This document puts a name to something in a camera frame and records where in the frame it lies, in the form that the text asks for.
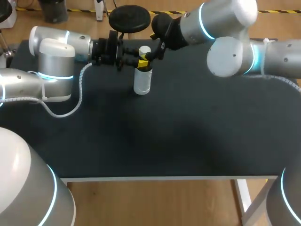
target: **black stool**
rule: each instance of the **black stool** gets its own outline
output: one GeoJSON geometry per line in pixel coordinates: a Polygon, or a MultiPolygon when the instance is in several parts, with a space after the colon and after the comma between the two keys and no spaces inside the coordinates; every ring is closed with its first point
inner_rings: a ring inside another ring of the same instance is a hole
{"type": "Polygon", "coordinates": [[[135,5],[125,5],[114,9],[109,16],[110,26],[122,33],[128,34],[128,39],[134,39],[134,33],[141,32],[151,24],[149,12],[135,5]]]}
{"type": "Polygon", "coordinates": [[[8,0],[0,0],[0,23],[7,20],[12,12],[13,8],[8,0]]]}

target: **white bottle cap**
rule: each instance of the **white bottle cap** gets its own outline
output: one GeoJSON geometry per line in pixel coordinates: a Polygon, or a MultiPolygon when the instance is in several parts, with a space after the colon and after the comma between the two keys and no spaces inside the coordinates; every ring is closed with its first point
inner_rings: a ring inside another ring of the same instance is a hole
{"type": "Polygon", "coordinates": [[[148,47],[148,46],[141,46],[141,47],[139,48],[139,55],[140,55],[140,56],[143,55],[143,54],[146,54],[146,53],[148,53],[148,52],[151,52],[151,48],[148,47]]]}

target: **white table frame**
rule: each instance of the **white table frame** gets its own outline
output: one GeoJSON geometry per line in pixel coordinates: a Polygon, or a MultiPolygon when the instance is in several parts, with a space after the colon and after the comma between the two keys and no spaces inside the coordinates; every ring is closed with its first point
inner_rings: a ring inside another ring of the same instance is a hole
{"type": "Polygon", "coordinates": [[[246,176],[246,177],[116,177],[116,178],[62,178],[69,182],[103,182],[103,181],[158,181],[158,180],[235,180],[236,191],[241,211],[243,226],[253,226],[266,211],[266,197],[277,176],[246,176]],[[268,179],[265,186],[251,201],[246,179],[268,179]]]}

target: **wooden floor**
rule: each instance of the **wooden floor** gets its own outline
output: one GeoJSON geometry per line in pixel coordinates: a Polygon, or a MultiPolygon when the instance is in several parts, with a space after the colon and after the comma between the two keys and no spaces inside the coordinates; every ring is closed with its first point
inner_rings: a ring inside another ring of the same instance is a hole
{"type": "MultiPolygon", "coordinates": [[[[19,0],[27,6],[31,0],[19,0]]],[[[107,0],[108,9],[113,9],[107,0]]],[[[199,0],[116,0],[117,4],[138,4],[148,10],[185,11],[201,4],[199,0]]],[[[300,0],[257,0],[261,10],[301,9],[300,0]]],[[[92,0],[67,0],[69,8],[93,9],[92,0]]],[[[301,15],[259,14],[250,36],[256,38],[301,38],[301,15]]],[[[95,21],[95,14],[70,13],[67,23],[51,25],[42,20],[40,12],[18,12],[13,29],[3,33],[9,44],[28,39],[32,27],[51,26],[90,34],[93,38],[108,37],[107,18],[95,21]]],[[[135,35],[148,38],[149,27],[135,35]]],[[[248,180],[254,198],[265,180],[248,180]]],[[[77,206],[76,226],[238,226],[240,216],[232,183],[220,181],[168,181],[168,182],[102,182],[69,184],[77,206]]],[[[261,219],[258,226],[266,226],[261,219]]]]}

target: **black table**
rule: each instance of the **black table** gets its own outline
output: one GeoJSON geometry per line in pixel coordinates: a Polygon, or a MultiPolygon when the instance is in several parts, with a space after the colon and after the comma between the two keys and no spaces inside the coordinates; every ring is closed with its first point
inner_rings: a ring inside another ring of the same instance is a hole
{"type": "MultiPolygon", "coordinates": [[[[210,46],[167,51],[145,96],[133,93],[133,68],[92,67],[74,115],[56,119],[39,104],[4,104],[0,126],[23,137],[61,178],[279,175],[300,151],[300,93],[274,79],[212,76],[210,46]]],[[[83,66],[75,66],[71,99],[48,104],[55,113],[77,104],[83,66]]],[[[37,71],[28,41],[11,67],[37,71]]]]}

